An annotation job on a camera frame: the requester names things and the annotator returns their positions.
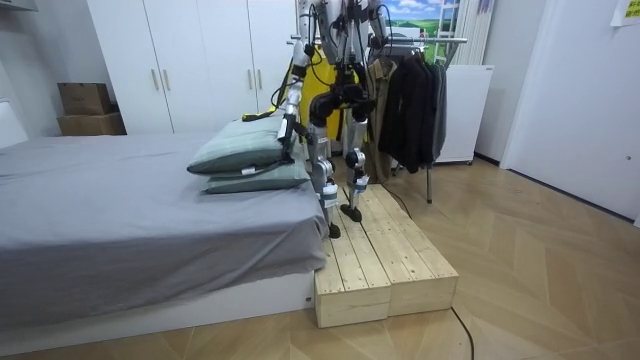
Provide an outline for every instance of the black jacket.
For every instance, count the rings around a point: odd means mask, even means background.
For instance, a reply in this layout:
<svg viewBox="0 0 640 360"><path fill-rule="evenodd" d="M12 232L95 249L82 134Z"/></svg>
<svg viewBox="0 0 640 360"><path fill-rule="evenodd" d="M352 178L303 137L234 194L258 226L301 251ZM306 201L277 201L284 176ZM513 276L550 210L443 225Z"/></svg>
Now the black jacket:
<svg viewBox="0 0 640 360"><path fill-rule="evenodd" d="M434 75L420 56L398 65L389 82L389 95L378 150L391 155L410 173L433 156L432 141L436 102Z"/></svg>

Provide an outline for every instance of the pillow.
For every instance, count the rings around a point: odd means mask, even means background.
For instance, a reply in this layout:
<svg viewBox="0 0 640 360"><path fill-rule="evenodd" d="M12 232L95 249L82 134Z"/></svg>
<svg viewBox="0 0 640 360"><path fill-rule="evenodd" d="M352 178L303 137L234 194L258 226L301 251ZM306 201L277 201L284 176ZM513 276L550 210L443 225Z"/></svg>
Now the pillow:
<svg viewBox="0 0 640 360"><path fill-rule="evenodd" d="M278 141L281 124L282 116L233 121L198 150L187 171L210 175L274 164L282 160L282 143Z"/></svg>
<svg viewBox="0 0 640 360"><path fill-rule="evenodd" d="M254 174L235 177L230 174L222 174L219 177L211 177L204 192L207 194L228 194L289 189L298 186L309 180L309 174L307 174L304 160L298 156L294 159L293 163L277 164Z"/></svg>

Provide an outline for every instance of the wooden plank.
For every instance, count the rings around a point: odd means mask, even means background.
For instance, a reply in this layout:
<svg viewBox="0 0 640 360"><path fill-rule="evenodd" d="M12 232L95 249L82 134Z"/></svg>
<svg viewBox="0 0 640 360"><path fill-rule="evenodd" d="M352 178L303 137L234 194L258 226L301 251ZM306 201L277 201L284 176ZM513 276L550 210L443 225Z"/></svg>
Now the wooden plank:
<svg viewBox="0 0 640 360"><path fill-rule="evenodd" d="M457 277L394 284L389 316L448 309L453 303L457 284Z"/></svg>
<svg viewBox="0 0 640 360"><path fill-rule="evenodd" d="M388 241L389 235L384 231L381 224L376 221L366 201L361 201L358 209L362 213L362 227L391 283L413 281L411 274L402 263L400 255L390 245Z"/></svg>
<svg viewBox="0 0 640 360"><path fill-rule="evenodd" d="M396 250L402 263L407 268L413 280L433 279L435 276L424 263L418 252L413 248L404 233L400 231L396 222L391 218L387 210L382 206L378 198L371 191L365 191L361 195L369 209L387 234L387 241Z"/></svg>
<svg viewBox="0 0 640 360"><path fill-rule="evenodd" d="M318 327L357 324L386 319L389 314L391 286L316 295Z"/></svg>
<svg viewBox="0 0 640 360"><path fill-rule="evenodd" d="M333 246L333 253L336 256L344 289L345 291L368 289L369 284L367 284L367 280L362 272L358 257L351 246L351 241L344 228L342 219L338 216L340 210L334 206L331 211L333 211L333 223L340 228L340 232L342 233L339 239L331 239L331 245Z"/></svg>
<svg viewBox="0 0 640 360"><path fill-rule="evenodd" d="M340 270L338 269L338 263L336 262L331 242L329 240L323 240L322 246L324 247L324 254L327 258L327 263L322 269L316 270L316 293L332 294L344 292L342 277L340 276Z"/></svg>
<svg viewBox="0 0 640 360"><path fill-rule="evenodd" d="M436 277L458 276L455 269L444 256L440 254L436 247L433 246L418 225L409 218L409 215L400 208L400 205L398 205L382 185L371 185L368 187L368 190L375 194L382 206L389 212L391 218L398 224L400 230L405 234L411 245L418 251L420 257L422 257Z"/></svg>
<svg viewBox="0 0 640 360"><path fill-rule="evenodd" d="M338 200L342 204L347 200L347 197L342 191L338 191ZM373 247L371 247L369 238L364 232L364 229L362 229L362 226L349 219L349 217L344 215L340 209L337 209L335 214L337 214L337 217L342 221L342 225L346 232L345 236L348 236L351 245L353 246L353 250L358 257L360 268L364 273L364 277L367 280L369 288L390 285L391 282L387 277L387 273L382 268L380 259L378 259L378 255L376 255Z"/></svg>

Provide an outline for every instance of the white wardrobe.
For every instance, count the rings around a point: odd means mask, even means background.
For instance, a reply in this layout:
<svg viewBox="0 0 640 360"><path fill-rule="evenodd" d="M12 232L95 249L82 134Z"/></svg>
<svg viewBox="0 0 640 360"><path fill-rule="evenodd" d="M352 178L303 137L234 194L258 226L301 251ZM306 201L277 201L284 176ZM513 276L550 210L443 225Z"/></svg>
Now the white wardrobe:
<svg viewBox="0 0 640 360"><path fill-rule="evenodd" d="M89 0L129 134L216 130L265 111L297 32L295 0Z"/></svg>

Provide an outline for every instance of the humanoid robot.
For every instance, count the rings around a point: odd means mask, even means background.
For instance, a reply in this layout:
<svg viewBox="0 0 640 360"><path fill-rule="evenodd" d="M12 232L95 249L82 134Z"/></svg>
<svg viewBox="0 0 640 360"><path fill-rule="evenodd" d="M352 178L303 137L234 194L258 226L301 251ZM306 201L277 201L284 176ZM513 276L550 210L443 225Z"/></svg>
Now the humanoid robot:
<svg viewBox="0 0 640 360"><path fill-rule="evenodd" d="M331 207L337 204L338 187L333 181L334 164L329 159L327 118L336 109L350 109L351 119L347 124L347 186L349 204L341 211L355 222L362 220L358 210L358 199L367 188L369 177L364 172L365 155L362 142L368 129L367 117L375 108L376 100L367 91L368 72L364 51L367 43L380 49L387 43L386 20L380 10L380 0L298 0L299 32L301 38L294 47L291 82L284 102L286 132L283 149L290 147L295 131L307 140L312 164L311 180L320 200L325 220L329 225L329 236L340 237L340 229L332 221ZM373 37L367 39L368 23ZM298 105L302 96L302 85L309 76L309 67L317 51L314 42L319 30L322 50L329 64L336 69L336 79L326 93L315 96L309 105L309 124L305 129L296 122Z"/></svg>

